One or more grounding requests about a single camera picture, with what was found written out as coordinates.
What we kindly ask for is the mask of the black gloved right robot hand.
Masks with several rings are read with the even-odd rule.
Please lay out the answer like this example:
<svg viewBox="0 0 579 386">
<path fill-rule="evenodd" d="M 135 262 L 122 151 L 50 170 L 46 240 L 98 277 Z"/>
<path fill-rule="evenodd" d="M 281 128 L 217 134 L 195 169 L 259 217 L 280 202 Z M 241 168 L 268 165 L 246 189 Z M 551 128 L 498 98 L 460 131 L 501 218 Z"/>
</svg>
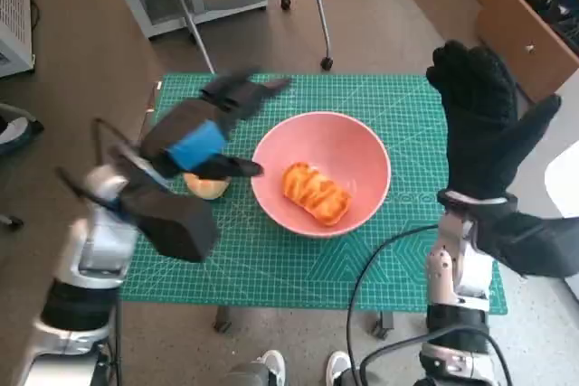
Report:
<svg viewBox="0 0 579 386">
<path fill-rule="evenodd" d="M 432 54 L 426 79 L 447 120 L 448 189 L 476 200 L 504 197 L 524 159 L 561 107 L 552 94 L 517 114 L 517 84 L 484 46 L 450 40 Z"/>
</svg>

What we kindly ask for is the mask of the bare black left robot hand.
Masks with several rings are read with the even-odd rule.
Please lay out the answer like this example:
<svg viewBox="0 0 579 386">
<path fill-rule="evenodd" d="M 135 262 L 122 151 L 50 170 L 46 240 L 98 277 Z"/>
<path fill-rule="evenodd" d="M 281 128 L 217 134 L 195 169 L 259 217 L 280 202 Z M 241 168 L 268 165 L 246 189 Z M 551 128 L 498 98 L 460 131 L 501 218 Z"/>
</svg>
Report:
<svg viewBox="0 0 579 386">
<path fill-rule="evenodd" d="M 290 84 L 289 78 L 254 82 L 255 73 L 219 76 L 198 97 L 171 108 L 141 140 L 140 156 L 167 179 L 185 173 L 205 180 L 262 175 L 262 166 L 252 160 L 222 154 L 236 124 L 256 115 Z"/>
</svg>

